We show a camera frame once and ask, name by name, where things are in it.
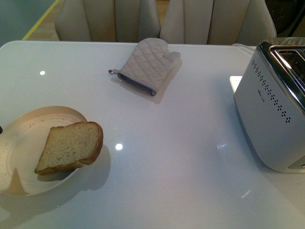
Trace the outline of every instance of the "chair back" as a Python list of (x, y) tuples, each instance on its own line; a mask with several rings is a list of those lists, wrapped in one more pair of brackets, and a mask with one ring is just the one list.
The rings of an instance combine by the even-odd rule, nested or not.
[(170, 0), (160, 38), (168, 43), (257, 45), (276, 37), (264, 0)]
[(160, 28), (155, 0), (65, 0), (55, 22), (61, 41), (139, 42)]

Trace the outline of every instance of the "wooden floor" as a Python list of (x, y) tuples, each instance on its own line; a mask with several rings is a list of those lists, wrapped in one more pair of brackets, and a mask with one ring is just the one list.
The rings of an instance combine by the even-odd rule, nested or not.
[[(59, 0), (50, 13), (43, 19), (34, 32), (27, 38), (29, 41), (59, 41), (55, 31), (55, 20), (64, 0)], [(163, 23), (169, 0), (157, 0), (160, 23)]]

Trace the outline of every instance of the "bread crust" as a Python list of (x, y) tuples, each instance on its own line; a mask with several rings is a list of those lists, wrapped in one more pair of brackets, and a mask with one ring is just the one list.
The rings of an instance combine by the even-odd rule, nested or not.
[[(66, 165), (59, 165), (56, 167), (47, 167), (43, 170), (38, 170), (36, 167), (34, 172), (38, 175), (48, 175), (48, 174), (53, 174), (53, 173), (58, 173), (58, 172), (72, 172), (77, 168), (81, 168), (84, 165), (91, 165), (93, 162), (95, 162), (95, 160), (97, 159), (97, 157), (99, 156), (99, 154), (101, 152), (102, 145), (103, 145), (103, 129), (96, 122), (88, 122), (88, 123), (95, 124), (98, 127), (98, 141), (96, 142), (96, 146), (95, 146), (94, 150), (91, 152), (91, 154), (89, 155), (89, 157), (79, 159), (73, 163), (66, 164)], [(64, 128), (64, 126), (58, 126), (58, 127), (52, 127), (52, 128)], [(50, 137), (50, 135), (48, 135), (46, 144), (50, 141), (49, 137)]]

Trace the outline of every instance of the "brand logo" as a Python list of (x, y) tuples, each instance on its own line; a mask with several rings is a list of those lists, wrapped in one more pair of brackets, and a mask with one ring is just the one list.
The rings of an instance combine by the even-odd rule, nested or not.
[(259, 96), (261, 97), (262, 101), (265, 102), (265, 99), (262, 96), (262, 92), (260, 90), (258, 90), (257, 92), (258, 92)]

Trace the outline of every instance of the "yellow stripe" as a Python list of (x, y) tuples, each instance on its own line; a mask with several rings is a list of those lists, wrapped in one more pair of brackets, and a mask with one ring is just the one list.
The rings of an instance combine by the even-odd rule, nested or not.
[(30, 29), (30, 31), (22, 38), (23, 41), (27, 40), (31, 34), (37, 29), (37, 27), (42, 23), (42, 21), (45, 19), (45, 17), (50, 13), (50, 11), (56, 6), (56, 4), (59, 2), (59, 0), (56, 0), (49, 8), (48, 10), (43, 14), (43, 16), (36, 22), (36, 24)]

